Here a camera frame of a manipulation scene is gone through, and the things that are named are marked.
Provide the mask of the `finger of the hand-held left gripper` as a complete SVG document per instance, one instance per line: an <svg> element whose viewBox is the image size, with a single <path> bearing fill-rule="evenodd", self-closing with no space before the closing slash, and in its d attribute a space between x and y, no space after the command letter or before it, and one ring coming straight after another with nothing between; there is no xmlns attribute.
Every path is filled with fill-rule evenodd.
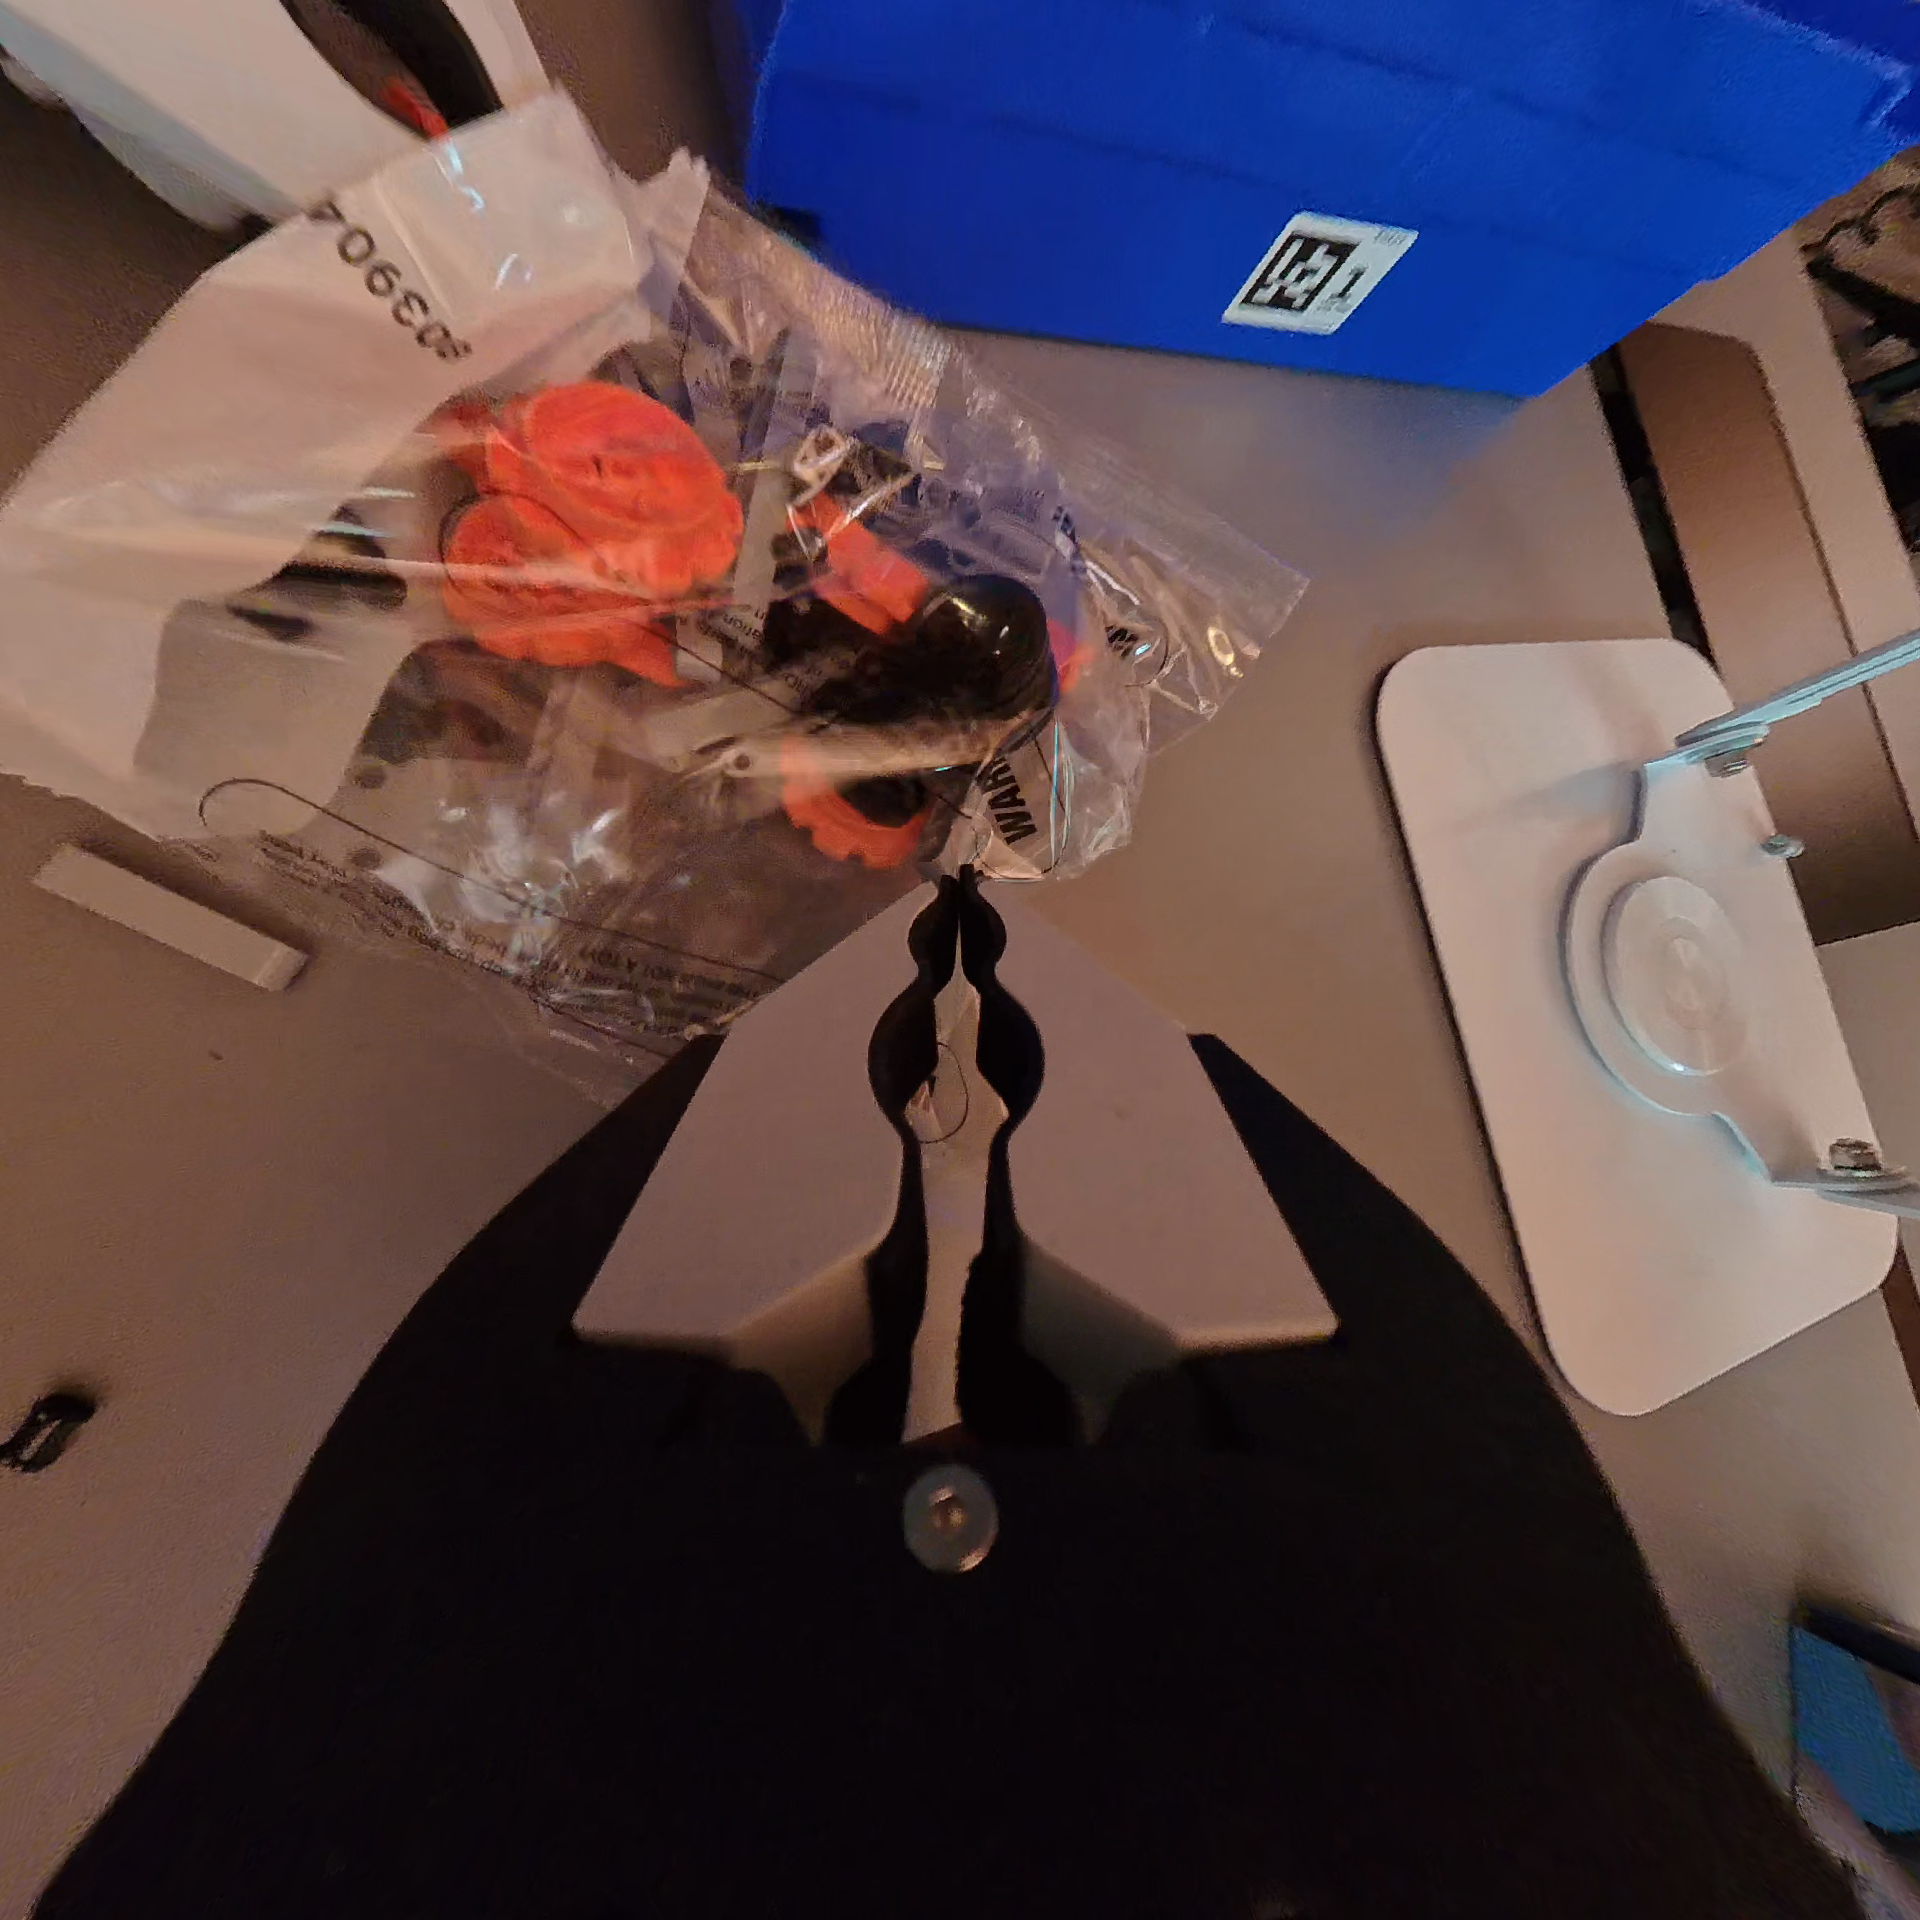
<svg viewBox="0 0 1920 1920"><path fill-rule="evenodd" d="M409 157L278 0L5 0L0 47L191 222L291 216Z"/></svg>
<svg viewBox="0 0 1920 1920"><path fill-rule="evenodd" d="M546 89L515 0L351 0L382 47L372 112L450 133Z"/></svg>

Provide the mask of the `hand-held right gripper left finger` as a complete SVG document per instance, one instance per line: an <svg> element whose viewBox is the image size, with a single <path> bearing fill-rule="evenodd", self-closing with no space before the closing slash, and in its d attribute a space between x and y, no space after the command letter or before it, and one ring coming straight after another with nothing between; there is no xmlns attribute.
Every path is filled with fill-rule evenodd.
<svg viewBox="0 0 1920 1920"><path fill-rule="evenodd" d="M571 1312L581 1341L768 1377L805 1432L826 1432L872 1352L865 1254L902 1217L902 1169L966 1131L950 1043L903 1073L903 1140L865 1080L883 1014L920 984L903 931L931 897L911 884L728 1025Z"/></svg>

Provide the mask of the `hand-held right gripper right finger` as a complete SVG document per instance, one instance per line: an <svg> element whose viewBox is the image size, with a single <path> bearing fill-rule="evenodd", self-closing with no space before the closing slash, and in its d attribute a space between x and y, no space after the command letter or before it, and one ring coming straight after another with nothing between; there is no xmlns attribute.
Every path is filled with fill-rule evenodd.
<svg viewBox="0 0 1920 1920"><path fill-rule="evenodd" d="M1191 1025L986 882L966 882L966 984L1004 1103L966 1284L986 1444L1081 1444L1162 1367L1339 1333Z"/></svg>

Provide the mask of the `small clear bag orange parts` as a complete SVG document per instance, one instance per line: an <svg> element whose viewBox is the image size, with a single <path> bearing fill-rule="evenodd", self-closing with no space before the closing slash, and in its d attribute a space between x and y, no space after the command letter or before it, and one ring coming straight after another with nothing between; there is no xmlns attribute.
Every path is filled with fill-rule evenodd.
<svg viewBox="0 0 1920 1920"><path fill-rule="evenodd" d="M220 259L5 488L5 778L655 1073L1073 882L1302 578L571 97Z"/></svg>

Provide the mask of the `grey desk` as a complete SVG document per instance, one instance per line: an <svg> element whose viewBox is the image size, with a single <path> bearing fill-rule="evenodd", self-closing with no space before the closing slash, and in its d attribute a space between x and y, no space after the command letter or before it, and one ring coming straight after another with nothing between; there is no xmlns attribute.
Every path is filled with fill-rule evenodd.
<svg viewBox="0 0 1920 1920"><path fill-rule="evenodd" d="M1656 634L1593 379L1494 399L976 341L1043 410L1312 578L1277 656L1145 788L1124 853L1043 910L1222 1034L1528 1320L1458 1068L1377 683L1433 642ZM106 1413L5 1472L5 1914L139 1764L372 1352L597 1103L435 966L331 943L248 998L32 884L148 846L5 778L5 1428ZM1881 1295L1653 1413L1575 1406L1677 1631L1774 1782L1801 1596L1911 1623L1911 1390Z"/></svg>

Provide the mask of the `white book stand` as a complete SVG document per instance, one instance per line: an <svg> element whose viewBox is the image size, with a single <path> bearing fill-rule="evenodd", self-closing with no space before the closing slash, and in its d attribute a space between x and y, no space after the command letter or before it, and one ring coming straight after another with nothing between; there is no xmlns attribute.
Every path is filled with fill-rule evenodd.
<svg viewBox="0 0 1920 1920"><path fill-rule="evenodd" d="M1656 1413L1881 1292L1911 1178L1681 642L1390 669L1378 773L1557 1367Z"/></svg>

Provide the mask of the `blue plastic bin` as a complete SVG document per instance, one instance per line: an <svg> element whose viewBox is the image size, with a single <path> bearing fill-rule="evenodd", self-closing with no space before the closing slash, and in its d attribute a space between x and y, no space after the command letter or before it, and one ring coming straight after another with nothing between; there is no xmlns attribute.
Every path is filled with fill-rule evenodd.
<svg viewBox="0 0 1920 1920"><path fill-rule="evenodd" d="M1911 6L742 0L749 204L950 329L1542 399L1911 148Z"/></svg>

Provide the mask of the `tiny black part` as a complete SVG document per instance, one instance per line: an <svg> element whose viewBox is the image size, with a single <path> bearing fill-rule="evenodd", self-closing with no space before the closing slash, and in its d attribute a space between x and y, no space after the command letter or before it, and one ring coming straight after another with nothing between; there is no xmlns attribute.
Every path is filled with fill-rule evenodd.
<svg viewBox="0 0 1920 1920"><path fill-rule="evenodd" d="M52 1472L92 1420L95 1420L95 1398L79 1390L32 1398L21 1413L21 1428L0 1441L0 1472L11 1472L11 1479Z"/></svg>

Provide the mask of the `blue toy kit box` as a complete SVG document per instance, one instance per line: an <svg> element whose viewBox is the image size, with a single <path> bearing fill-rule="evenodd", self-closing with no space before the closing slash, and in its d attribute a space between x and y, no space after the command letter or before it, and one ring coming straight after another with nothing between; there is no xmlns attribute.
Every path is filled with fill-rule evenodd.
<svg viewBox="0 0 1920 1920"><path fill-rule="evenodd" d="M1790 1621L1790 1796L1863 1873L1920 1868L1920 1638L1841 1607Z"/></svg>

